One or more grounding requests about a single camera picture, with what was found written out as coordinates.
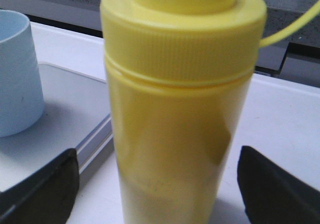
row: yellow squeeze bottle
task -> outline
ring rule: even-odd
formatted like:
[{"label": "yellow squeeze bottle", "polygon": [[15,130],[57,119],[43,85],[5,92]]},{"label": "yellow squeeze bottle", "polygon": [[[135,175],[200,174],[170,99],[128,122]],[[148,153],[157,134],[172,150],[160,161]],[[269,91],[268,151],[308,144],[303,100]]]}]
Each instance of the yellow squeeze bottle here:
[{"label": "yellow squeeze bottle", "polygon": [[263,0],[101,0],[124,221],[208,222],[266,21]]}]

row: bottle cap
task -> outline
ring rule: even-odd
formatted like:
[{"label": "bottle cap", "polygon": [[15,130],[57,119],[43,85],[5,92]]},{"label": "bottle cap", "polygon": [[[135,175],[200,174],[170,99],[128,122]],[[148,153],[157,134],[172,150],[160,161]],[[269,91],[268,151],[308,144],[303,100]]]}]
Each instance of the bottle cap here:
[{"label": "bottle cap", "polygon": [[101,0],[106,62],[175,86],[252,73],[266,21],[263,0]]}]

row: white countertop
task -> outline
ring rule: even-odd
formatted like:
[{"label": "white countertop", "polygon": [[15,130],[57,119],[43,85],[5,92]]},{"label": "white countertop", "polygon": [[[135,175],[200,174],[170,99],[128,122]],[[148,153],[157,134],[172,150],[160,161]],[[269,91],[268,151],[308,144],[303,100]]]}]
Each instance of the white countertop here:
[{"label": "white countertop", "polygon": [[[38,61],[105,79],[103,40],[32,23]],[[255,74],[226,164],[211,224],[249,224],[237,185],[249,145],[320,190],[320,89]],[[88,167],[67,224],[123,224],[114,153]]]}]

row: light blue cup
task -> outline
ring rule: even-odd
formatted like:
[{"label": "light blue cup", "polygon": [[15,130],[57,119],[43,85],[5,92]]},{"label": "light blue cup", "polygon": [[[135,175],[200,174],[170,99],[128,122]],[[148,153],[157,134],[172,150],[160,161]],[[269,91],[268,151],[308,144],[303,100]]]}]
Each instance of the light blue cup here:
[{"label": "light blue cup", "polygon": [[30,21],[0,10],[0,137],[21,132],[44,111]]}]

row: yellow cord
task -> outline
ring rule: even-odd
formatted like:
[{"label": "yellow cord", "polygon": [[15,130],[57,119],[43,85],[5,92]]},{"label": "yellow cord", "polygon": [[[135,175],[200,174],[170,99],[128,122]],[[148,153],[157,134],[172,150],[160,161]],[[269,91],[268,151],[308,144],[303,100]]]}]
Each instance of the yellow cord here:
[{"label": "yellow cord", "polygon": [[308,22],[310,22],[314,17],[316,17],[320,13],[320,0],[318,0],[306,13],[304,13],[300,18],[290,24],[288,27],[280,30],[279,32],[263,38],[260,41],[260,47],[266,47],[273,43],[276,43],[292,33],[296,32],[298,29],[305,26]]}]

